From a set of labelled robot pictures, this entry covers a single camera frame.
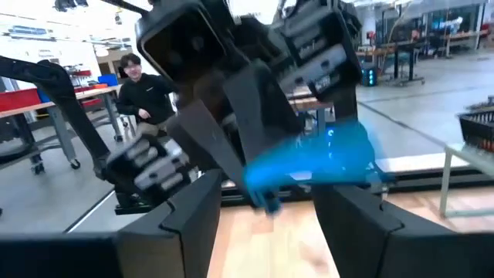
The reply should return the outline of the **blue rubber band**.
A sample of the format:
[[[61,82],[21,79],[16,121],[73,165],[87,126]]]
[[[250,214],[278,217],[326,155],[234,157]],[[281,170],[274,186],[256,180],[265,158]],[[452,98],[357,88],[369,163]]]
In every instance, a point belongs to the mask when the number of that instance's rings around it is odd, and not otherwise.
[[[366,188],[372,181],[392,181],[377,163],[379,154],[381,146],[373,134],[360,121],[350,120],[269,148],[245,166],[242,181],[253,205],[272,215],[281,208],[279,190],[284,186]]]

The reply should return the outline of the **black slotted plastic basket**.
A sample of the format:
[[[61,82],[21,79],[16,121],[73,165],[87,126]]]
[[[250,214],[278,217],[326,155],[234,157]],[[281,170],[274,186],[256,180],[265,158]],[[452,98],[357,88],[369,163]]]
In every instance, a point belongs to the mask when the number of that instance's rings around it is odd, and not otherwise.
[[[494,110],[463,113],[458,119],[466,144],[494,153]]]

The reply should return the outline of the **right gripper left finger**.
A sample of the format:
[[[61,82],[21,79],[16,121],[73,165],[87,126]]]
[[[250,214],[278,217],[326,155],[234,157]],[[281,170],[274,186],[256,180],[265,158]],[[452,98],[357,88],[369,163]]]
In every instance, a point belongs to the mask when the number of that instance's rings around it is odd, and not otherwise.
[[[0,236],[0,278],[206,278],[221,183],[208,171],[116,232]]]

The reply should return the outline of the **person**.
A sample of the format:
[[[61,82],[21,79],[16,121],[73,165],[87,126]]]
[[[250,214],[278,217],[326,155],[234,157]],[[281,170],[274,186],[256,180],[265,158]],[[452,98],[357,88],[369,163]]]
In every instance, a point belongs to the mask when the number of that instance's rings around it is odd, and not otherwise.
[[[167,120],[175,115],[169,98],[170,84],[163,76],[143,73],[140,57],[134,53],[122,56],[120,66],[127,80],[117,96],[117,111],[134,116],[140,133],[165,135]]]

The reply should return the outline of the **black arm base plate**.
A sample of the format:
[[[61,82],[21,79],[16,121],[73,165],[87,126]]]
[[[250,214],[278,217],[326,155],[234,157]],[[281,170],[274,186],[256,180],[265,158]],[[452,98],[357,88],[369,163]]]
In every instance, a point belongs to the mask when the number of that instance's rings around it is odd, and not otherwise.
[[[116,215],[133,215],[150,212],[154,206],[147,202],[140,195],[125,192],[116,192],[117,204],[115,205]]]

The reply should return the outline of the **grey workbench with wheels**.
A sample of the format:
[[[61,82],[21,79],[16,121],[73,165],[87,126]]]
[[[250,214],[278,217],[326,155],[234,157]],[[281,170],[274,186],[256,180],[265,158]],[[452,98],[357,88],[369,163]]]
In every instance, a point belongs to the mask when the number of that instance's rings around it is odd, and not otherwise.
[[[92,120],[94,127],[99,127],[102,125],[111,124],[114,131],[114,140],[116,142],[122,142],[124,140],[124,136],[120,130],[120,126],[118,124],[118,114],[117,110],[114,106],[113,97],[115,97],[120,91],[121,85],[118,86],[107,86],[99,89],[86,90],[83,92],[76,93],[77,100],[84,100],[90,97],[100,97],[104,106],[107,109],[108,120],[102,122],[96,122]],[[34,141],[33,145],[28,149],[28,152],[24,155],[16,158],[9,159],[7,162],[0,162],[0,170],[3,168],[7,168],[11,165],[19,163],[25,159],[31,159],[36,157],[36,163],[32,163],[32,170],[36,175],[41,172],[44,172],[44,165],[40,158],[40,155],[44,151],[48,151],[51,149],[60,148],[63,150],[64,155],[66,156],[67,161],[73,169],[80,168],[80,163],[76,158],[76,152],[73,148],[72,138],[76,136],[74,130],[69,130],[66,127],[65,121],[63,119],[63,114],[58,107],[53,102],[36,104],[28,107],[22,107],[14,110],[6,110],[0,111],[0,119],[6,117],[14,117],[29,111],[38,110],[38,109],[47,109],[51,123],[56,132],[56,138],[58,139],[58,144],[46,144],[46,142],[51,141],[52,138],[48,137],[41,141]]]

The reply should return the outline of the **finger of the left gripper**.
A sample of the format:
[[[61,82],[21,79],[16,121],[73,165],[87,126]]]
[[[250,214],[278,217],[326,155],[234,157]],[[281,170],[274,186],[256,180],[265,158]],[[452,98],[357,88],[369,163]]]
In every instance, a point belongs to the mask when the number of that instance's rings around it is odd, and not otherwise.
[[[223,84],[236,117],[243,153],[253,161],[303,128],[270,68],[255,60]]]
[[[170,118],[167,132],[201,170],[219,169],[248,203],[245,164],[257,155],[257,116],[227,100],[207,105],[195,100]]]

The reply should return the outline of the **white small table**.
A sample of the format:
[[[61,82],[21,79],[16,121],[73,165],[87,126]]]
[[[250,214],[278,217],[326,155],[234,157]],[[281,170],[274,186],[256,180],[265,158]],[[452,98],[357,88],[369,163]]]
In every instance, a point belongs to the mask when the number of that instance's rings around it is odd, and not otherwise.
[[[452,169],[452,158],[457,157],[474,169],[481,171],[483,174],[494,178],[494,153],[473,147],[468,144],[449,144],[445,146],[445,163],[442,172],[442,185],[440,193],[439,214],[442,218],[450,217],[478,217],[494,215],[494,208],[465,210],[465,211],[448,211],[448,191],[450,174]]]

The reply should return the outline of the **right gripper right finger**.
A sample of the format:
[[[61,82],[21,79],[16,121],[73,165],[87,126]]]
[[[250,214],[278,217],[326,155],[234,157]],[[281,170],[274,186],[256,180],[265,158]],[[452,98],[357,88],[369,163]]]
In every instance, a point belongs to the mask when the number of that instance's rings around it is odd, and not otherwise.
[[[494,232],[454,232],[352,185],[312,193],[340,278],[494,278]]]

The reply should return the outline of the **wooden workbench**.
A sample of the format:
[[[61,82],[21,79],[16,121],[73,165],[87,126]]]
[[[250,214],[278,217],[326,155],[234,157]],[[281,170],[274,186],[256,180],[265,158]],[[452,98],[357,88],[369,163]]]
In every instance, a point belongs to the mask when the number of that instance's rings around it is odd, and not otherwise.
[[[489,34],[488,29],[481,31],[436,33],[419,37],[416,40],[387,42],[380,46],[362,46],[357,50],[357,58],[362,66],[377,67],[377,85],[394,83],[404,86],[407,83],[424,83],[425,78],[415,73],[415,66],[420,55],[451,56],[451,48],[465,42],[472,42],[472,48],[477,49],[482,36]]]

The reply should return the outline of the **blue-lit computer tower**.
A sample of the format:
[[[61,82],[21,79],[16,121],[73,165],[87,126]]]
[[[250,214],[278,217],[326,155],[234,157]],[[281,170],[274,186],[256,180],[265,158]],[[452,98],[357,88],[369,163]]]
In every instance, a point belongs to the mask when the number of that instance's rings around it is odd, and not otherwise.
[[[374,65],[362,66],[362,86],[377,85],[377,67]]]

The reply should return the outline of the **red storage bin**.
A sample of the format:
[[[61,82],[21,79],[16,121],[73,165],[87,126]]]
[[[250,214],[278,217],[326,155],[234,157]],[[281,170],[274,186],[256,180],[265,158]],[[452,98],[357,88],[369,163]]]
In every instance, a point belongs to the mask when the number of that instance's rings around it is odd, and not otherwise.
[[[41,104],[37,89],[0,93],[0,112]]]

